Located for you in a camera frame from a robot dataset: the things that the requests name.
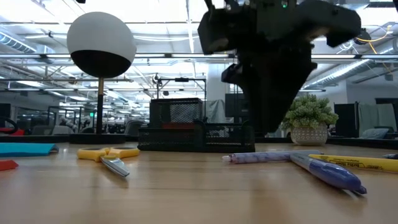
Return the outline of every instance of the ceiling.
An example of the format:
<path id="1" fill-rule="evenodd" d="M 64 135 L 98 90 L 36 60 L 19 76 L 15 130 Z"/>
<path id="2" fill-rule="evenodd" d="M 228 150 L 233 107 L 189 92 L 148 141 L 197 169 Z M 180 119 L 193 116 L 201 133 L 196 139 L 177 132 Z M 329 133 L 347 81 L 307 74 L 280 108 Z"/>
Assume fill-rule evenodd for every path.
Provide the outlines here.
<path id="1" fill-rule="evenodd" d="M 216 7 L 223 7 L 223 0 L 213 0 Z M 102 11 L 110 13 L 122 19 L 134 34 L 137 45 L 137 53 L 201 53 L 198 41 L 197 28 L 202 15 L 207 11 L 204 0 L 87 0 L 86 4 L 77 4 L 74 0 L 0 0 L 0 32 L 6 33 L 21 42 L 33 47 L 45 45 L 57 54 L 67 54 L 66 34 L 70 24 L 80 15 L 87 12 Z M 373 39 L 386 34 L 388 25 L 391 25 L 388 35 L 382 40 L 387 41 L 396 36 L 398 26 L 398 13 L 394 8 L 373 1 L 373 7 L 357 11 L 361 16 L 363 27 L 371 34 Z M 189 35 L 192 34 L 193 44 L 190 45 Z M 347 43 L 343 47 L 335 49 L 326 44 L 325 38 L 314 41 L 314 54 L 356 54 L 368 52 L 369 45 L 356 45 Z M 8 46 L 0 44 L 0 53 L 20 53 Z M 54 60 L 53 65 L 35 60 L 12 59 L 7 63 L 13 63 L 20 69 L 15 68 L 17 74 L 11 74 L 5 78 L 49 78 L 67 79 L 70 77 L 87 78 L 92 77 L 84 74 L 79 68 L 73 66 L 71 61 L 65 59 Z M 175 60 L 172 58 L 137 58 L 133 66 L 116 82 L 106 82 L 108 89 L 151 89 L 155 88 L 152 79 L 155 74 L 161 78 L 206 78 L 209 63 L 225 63 L 222 60 Z M 320 63 L 308 79 L 336 66 L 336 63 Z M 23 83 L 11 83 L 13 88 L 32 87 Z M 98 86 L 94 80 L 79 83 L 68 82 L 42 82 L 42 85 L 54 89 L 82 89 L 95 88 Z M 189 88 L 191 91 L 170 91 L 168 98 L 199 97 L 204 98 L 199 83 L 175 83 L 170 82 L 166 88 Z M 53 91 L 54 97 L 73 95 L 95 101 L 95 91 Z M 138 102 L 141 110 L 139 114 L 147 116 L 147 102 L 154 91 L 113 91 L 107 94 L 107 103 L 118 103 L 121 105 L 127 101 Z M 81 102 L 73 98 L 67 101 Z"/>

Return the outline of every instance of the black mesh desk organizer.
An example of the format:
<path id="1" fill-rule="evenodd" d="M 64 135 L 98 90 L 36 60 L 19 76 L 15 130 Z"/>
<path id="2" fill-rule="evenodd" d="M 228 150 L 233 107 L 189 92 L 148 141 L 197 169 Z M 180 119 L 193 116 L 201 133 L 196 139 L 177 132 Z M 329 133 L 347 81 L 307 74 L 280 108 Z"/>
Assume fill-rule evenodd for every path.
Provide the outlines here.
<path id="1" fill-rule="evenodd" d="M 143 151 L 254 152 L 254 131 L 244 124 L 205 124 L 193 129 L 142 128 L 138 148 Z"/>
<path id="2" fill-rule="evenodd" d="M 165 123 L 192 123 L 202 119 L 203 103 L 199 98 L 150 101 L 149 124 L 151 128 L 161 128 Z"/>

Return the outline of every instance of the purple pen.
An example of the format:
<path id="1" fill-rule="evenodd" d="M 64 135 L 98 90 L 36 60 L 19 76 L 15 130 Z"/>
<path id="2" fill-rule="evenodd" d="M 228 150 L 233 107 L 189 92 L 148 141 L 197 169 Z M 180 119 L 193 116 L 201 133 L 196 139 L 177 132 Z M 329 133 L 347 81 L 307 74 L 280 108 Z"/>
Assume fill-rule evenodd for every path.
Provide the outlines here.
<path id="1" fill-rule="evenodd" d="M 228 156 L 223 156 L 224 162 L 232 164 L 248 164 L 259 162 L 277 162 L 290 161 L 291 153 L 300 154 L 322 154 L 318 150 L 295 150 L 295 151 L 279 151 L 279 152 L 249 152 L 249 153 L 234 153 Z"/>
<path id="2" fill-rule="evenodd" d="M 361 185 L 360 179 L 339 165 L 298 153 L 292 153 L 290 158 L 294 163 L 308 170 L 315 177 L 334 187 L 366 194 L 366 188 Z"/>

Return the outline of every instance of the white spherical lamp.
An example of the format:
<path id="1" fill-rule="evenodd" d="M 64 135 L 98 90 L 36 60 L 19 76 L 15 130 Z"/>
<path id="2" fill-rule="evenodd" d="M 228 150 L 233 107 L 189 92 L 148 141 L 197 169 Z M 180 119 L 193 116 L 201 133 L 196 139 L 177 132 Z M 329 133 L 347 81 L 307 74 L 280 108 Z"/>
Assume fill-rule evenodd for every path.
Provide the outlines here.
<path id="1" fill-rule="evenodd" d="M 69 28 L 70 56 L 83 72 L 97 78 L 113 78 L 131 66 L 137 47 L 130 29 L 105 12 L 89 12 Z"/>

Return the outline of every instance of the yellow highlighter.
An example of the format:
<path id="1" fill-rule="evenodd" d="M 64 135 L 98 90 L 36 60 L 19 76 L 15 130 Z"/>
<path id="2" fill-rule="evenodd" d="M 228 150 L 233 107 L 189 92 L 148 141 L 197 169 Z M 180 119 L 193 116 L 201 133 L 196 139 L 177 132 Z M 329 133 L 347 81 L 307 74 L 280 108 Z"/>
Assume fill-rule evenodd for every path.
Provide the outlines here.
<path id="1" fill-rule="evenodd" d="M 398 172 L 398 161 L 393 159 L 379 159 L 354 156 L 329 156 L 329 155 L 309 155 L 315 159 L 322 159 L 333 164 L 344 167 L 365 168 L 389 172 Z"/>

